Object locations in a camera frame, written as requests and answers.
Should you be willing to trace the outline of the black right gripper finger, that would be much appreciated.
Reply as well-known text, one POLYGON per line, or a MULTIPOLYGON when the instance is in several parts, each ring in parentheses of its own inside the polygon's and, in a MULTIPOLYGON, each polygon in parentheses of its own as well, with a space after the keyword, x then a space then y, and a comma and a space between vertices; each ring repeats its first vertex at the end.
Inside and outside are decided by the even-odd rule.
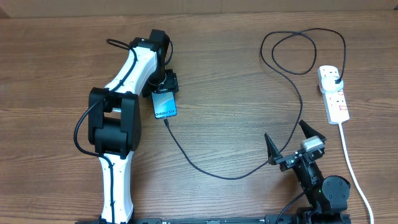
POLYGON ((317 136, 322 142, 326 141, 326 137, 324 135, 310 127, 304 120, 301 119, 298 124, 302 128, 302 131, 307 139, 317 136))
POLYGON ((282 158, 282 154, 279 152, 276 145, 273 143, 271 137, 265 133, 264 135, 266 146, 267 146, 267 153, 268 153, 268 161, 271 165, 277 165, 278 160, 282 158))

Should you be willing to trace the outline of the blue screen Galaxy smartphone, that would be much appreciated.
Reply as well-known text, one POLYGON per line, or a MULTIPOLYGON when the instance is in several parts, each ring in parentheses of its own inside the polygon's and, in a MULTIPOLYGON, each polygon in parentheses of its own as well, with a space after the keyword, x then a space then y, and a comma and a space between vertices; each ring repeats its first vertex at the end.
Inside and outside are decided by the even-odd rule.
POLYGON ((164 119, 177 115, 177 106, 172 92, 152 93, 152 102, 156 119, 164 119))

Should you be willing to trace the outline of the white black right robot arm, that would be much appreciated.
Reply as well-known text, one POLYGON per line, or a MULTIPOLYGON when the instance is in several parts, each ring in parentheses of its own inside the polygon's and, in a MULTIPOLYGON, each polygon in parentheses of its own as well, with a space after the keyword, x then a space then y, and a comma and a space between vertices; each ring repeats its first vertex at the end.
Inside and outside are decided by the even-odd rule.
POLYGON ((265 134, 269 164, 280 166, 280 170, 292 169, 302 188, 302 193, 289 202, 278 215, 266 215, 266 223, 350 223, 347 200, 351 184, 338 175, 324 177, 316 160, 325 153, 326 137, 311 128, 305 121, 299 125, 306 137, 300 149, 283 156, 265 134))

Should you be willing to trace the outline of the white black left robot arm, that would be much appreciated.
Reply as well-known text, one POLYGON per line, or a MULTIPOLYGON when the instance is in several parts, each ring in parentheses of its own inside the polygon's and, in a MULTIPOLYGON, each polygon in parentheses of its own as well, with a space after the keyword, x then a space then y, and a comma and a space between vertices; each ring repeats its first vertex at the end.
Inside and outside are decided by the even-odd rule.
POLYGON ((89 154, 78 143, 78 130, 87 119, 88 141, 95 147, 91 155, 100 160, 103 173, 104 204, 95 223, 133 223, 131 164, 142 132, 139 98, 152 98, 157 119, 177 115, 177 75, 166 68, 173 43, 157 29, 147 39, 136 37, 130 43, 107 39, 107 43, 127 50, 128 57, 111 82, 91 89, 73 141, 80 152, 89 154))

